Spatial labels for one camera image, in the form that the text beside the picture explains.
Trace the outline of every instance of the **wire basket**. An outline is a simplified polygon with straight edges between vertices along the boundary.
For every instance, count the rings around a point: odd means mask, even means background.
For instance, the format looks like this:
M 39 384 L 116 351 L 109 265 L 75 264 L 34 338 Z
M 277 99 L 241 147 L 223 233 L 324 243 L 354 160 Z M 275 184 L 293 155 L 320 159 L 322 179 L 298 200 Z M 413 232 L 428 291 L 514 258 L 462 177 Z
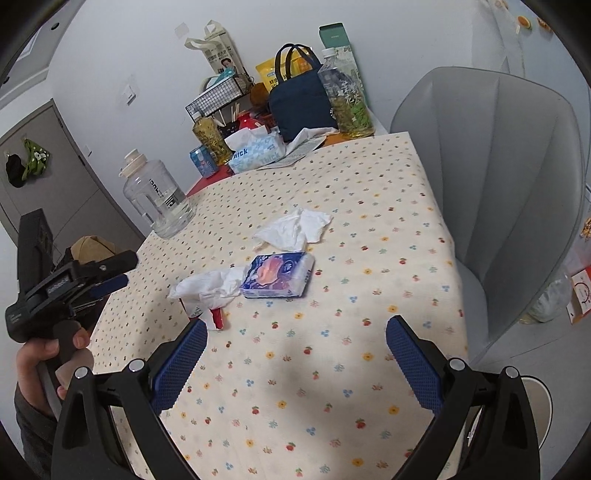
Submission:
M 193 121 L 199 116 L 198 112 L 201 112 L 203 116 L 209 116 L 246 95 L 251 91 L 251 88 L 252 82 L 248 75 L 237 74 L 233 77 L 228 77 L 213 87 L 208 88 L 191 104 L 187 105 L 187 113 Z

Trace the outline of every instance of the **person's finger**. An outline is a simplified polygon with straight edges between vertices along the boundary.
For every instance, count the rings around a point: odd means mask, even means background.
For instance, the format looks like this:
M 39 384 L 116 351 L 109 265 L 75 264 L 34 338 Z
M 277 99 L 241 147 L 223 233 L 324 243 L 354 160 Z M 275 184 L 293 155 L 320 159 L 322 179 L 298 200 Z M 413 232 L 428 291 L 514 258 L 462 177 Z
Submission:
M 61 385 L 59 387 L 57 387 L 57 396 L 60 397 L 62 400 L 66 399 L 66 394 L 68 393 L 68 391 L 62 387 Z
M 60 344 L 57 339 L 33 338 L 17 353 L 17 371 L 34 369 L 39 362 L 55 357 L 59 351 Z
M 39 380 L 37 365 L 55 357 L 59 351 L 57 340 L 34 338 L 17 353 L 17 377 L 21 394 L 30 405 L 46 414 L 51 414 L 51 409 Z
M 87 346 L 90 345 L 90 335 L 84 328 L 81 328 L 74 335 L 72 342 L 74 342 L 74 346 L 78 350 L 80 350 L 82 348 L 86 348 Z

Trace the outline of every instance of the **blue can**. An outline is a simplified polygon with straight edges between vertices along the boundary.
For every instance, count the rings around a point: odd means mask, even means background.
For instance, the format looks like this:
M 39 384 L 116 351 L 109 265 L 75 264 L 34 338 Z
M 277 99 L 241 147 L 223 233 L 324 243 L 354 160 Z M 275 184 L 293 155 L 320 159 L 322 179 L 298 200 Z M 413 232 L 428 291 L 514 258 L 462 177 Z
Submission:
M 219 169 L 211 152 L 204 145 L 193 150 L 189 156 L 204 179 L 211 177 Z

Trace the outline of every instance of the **white tablecloth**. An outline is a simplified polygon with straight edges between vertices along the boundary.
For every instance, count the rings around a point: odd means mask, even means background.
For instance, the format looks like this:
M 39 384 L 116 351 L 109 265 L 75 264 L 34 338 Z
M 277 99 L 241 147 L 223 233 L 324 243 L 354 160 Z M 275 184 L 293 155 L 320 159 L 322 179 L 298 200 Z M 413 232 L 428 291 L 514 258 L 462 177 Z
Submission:
M 249 263 L 253 232 L 295 207 L 334 216 L 305 296 L 238 297 L 228 328 L 161 419 L 201 478 L 390 480 L 432 414 L 414 398 L 384 338 L 402 315 L 446 355 L 466 355 L 453 243 L 406 133 L 322 148 L 292 167 L 252 171 L 191 198 L 173 239 L 150 235 L 129 287 L 109 300 L 92 339 L 95 372 L 147 358 L 187 323 L 171 284 Z M 271 247 L 261 253 L 271 253 Z M 138 475 L 151 474 L 124 418 Z M 457 467 L 452 454 L 444 476 Z

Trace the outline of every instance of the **gray door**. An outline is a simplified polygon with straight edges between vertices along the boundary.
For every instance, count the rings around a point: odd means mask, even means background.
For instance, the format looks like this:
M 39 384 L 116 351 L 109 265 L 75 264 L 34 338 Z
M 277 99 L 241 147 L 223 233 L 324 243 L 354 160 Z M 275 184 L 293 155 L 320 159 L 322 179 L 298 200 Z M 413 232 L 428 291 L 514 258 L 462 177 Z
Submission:
M 68 140 L 53 103 L 46 107 L 9 132 L 0 144 L 5 162 L 7 154 L 19 155 L 23 164 L 27 161 L 23 138 L 51 154 L 45 172 L 19 189 L 8 181 L 6 168 L 0 169 L 3 223 L 9 222 L 6 229 L 15 239 L 21 215 L 43 208 L 53 233 L 56 259 L 85 235 L 99 235 L 122 249 L 136 251 L 144 237 L 87 171 L 82 157 Z

